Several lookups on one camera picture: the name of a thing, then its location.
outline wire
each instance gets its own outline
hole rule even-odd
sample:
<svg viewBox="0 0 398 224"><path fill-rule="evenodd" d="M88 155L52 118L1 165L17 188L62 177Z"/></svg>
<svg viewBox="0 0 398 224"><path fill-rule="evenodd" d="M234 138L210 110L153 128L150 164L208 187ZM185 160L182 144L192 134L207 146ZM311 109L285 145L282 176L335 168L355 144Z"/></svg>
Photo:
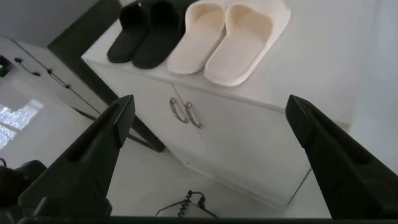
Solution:
<svg viewBox="0 0 398 224"><path fill-rule="evenodd" d="M192 191L189 190L188 194L185 196L185 199L183 200L180 208L180 212L177 214L178 217L182 218L185 215L185 212L187 211L187 207L189 206L189 203L191 202L191 197L192 197Z"/></svg>
<svg viewBox="0 0 398 224"><path fill-rule="evenodd" d="M2 165L3 165L4 167L7 167L7 162L6 162L5 159L0 158L0 161L2 162Z"/></svg>

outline cable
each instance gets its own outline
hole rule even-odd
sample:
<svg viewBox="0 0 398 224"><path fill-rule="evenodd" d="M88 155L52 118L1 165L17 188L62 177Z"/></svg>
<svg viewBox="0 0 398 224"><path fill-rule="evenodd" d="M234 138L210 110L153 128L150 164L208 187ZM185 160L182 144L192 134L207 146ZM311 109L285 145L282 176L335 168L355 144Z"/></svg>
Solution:
<svg viewBox="0 0 398 224"><path fill-rule="evenodd" d="M178 212L177 215L178 215L179 218L183 218L184 215L185 215L185 212L187 211L187 208L188 208L189 204L192 203L192 202L191 202L191 197L192 197L192 195L194 195L194 194L201 195L201 197L200 197L200 199L199 199L198 204L196 205L196 204L193 203L193 205L194 205L194 206L197 206L197 207L199 207L200 209L202 209L203 211L207 212L207 213L208 213L209 215L211 215L212 217L218 218L214 213L212 213L212 212L210 212L209 210L205 209L205 202L206 202L205 195L204 195L203 193L201 193L201 192L193 192L193 191L191 191L191 190L188 191L188 193L187 193L187 195L185 196L185 199L184 199L184 200L182 200L182 201L180 201L180 202L176 202L176 203L174 203L174 204L172 204L172 205L169 205L169 206L167 206L167 207L165 207L165 208L160 209L160 210L156 213L156 216L157 216L161 211L163 211L163 210L165 210L165 209L168 209L168 208L170 208L170 207L173 207L173 206L176 206L176 205L181 204L180 211Z"/></svg>
<svg viewBox="0 0 398 224"><path fill-rule="evenodd" d="M6 162L5 159L0 158L0 161L2 162L2 165L3 165L4 167L7 167L7 162Z"/></svg>
<svg viewBox="0 0 398 224"><path fill-rule="evenodd" d="M192 191L189 190L188 194L185 196L185 199L182 201L180 212L177 214L178 217L182 218L185 215L187 207L188 207L189 203L191 202L191 197L192 197Z"/></svg>

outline slide sandal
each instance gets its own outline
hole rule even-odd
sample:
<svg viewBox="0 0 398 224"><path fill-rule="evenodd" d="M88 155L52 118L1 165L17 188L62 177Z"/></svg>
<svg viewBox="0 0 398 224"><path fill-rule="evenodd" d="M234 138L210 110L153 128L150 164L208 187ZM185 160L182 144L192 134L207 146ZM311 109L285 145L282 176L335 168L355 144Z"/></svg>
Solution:
<svg viewBox="0 0 398 224"><path fill-rule="evenodd" d="M157 1L149 11L150 32L131 60L137 68L160 65L173 51L185 32L185 11L192 0Z"/></svg>
<svg viewBox="0 0 398 224"><path fill-rule="evenodd" d="M149 31L149 22L143 5L148 1L135 1L122 8L119 21L122 31L109 48L107 56L112 63L129 62L134 51Z"/></svg>
<svg viewBox="0 0 398 224"><path fill-rule="evenodd" d="M205 65L216 84L244 82L279 38L291 11L282 0L246 0L226 10L226 36Z"/></svg>
<svg viewBox="0 0 398 224"><path fill-rule="evenodd" d="M185 14L185 34L167 60L170 72L192 74L205 66L225 36L227 2L203 0L188 7Z"/></svg>

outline white floor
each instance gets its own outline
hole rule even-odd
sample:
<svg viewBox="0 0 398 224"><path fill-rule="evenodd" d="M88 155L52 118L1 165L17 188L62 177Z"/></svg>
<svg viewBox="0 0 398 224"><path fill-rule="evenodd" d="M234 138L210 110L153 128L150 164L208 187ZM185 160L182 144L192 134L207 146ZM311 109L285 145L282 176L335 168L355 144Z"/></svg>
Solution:
<svg viewBox="0 0 398 224"><path fill-rule="evenodd" d="M0 79L0 157L12 168L33 159L49 166L92 123L34 78L19 71ZM275 210L186 168L170 152L158 153L128 139L108 198L113 215L153 216L194 190L206 195L206 208L220 217L329 217L319 189L312 187L315 178L308 180L312 184L288 208Z"/></svg>
<svg viewBox="0 0 398 224"><path fill-rule="evenodd" d="M151 216L183 200L188 190L203 192L207 209L220 217L280 216L280 212L186 168L171 153L154 152L130 140L121 149L108 199L113 215Z"/></svg>

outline cabinet handle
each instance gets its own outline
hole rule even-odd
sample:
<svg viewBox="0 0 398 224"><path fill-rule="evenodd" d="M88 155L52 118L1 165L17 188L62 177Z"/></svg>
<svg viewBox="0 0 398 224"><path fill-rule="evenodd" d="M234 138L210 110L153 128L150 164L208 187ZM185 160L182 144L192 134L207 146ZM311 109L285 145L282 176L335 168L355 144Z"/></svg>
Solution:
<svg viewBox="0 0 398 224"><path fill-rule="evenodd" d="M191 113L192 103L188 101L184 106L185 106L185 111L187 112L188 118L192 122L192 124L195 125L199 129L203 128L202 123L196 123L196 121L193 119L193 116Z"/></svg>
<svg viewBox="0 0 398 224"><path fill-rule="evenodd" d="M170 103L170 107L171 107L171 109L172 109L172 111L173 111L174 116L175 116L179 121L181 121L181 122L183 122L183 123L185 123L185 124L188 124L188 119L187 119L187 118L182 119L182 118L180 117L180 115L178 115L177 109L175 108L176 102L177 102L177 100L176 100L174 97L171 97L169 103Z"/></svg>
<svg viewBox="0 0 398 224"><path fill-rule="evenodd" d="M31 72L29 69L27 69L25 67L25 65L22 64L23 60L21 58L16 57L14 60L15 60L15 62L17 62L17 64L19 66L21 66L25 71L29 72L30 74L37 76L37 77L41 76L41 74L39 72Z"/></svg>

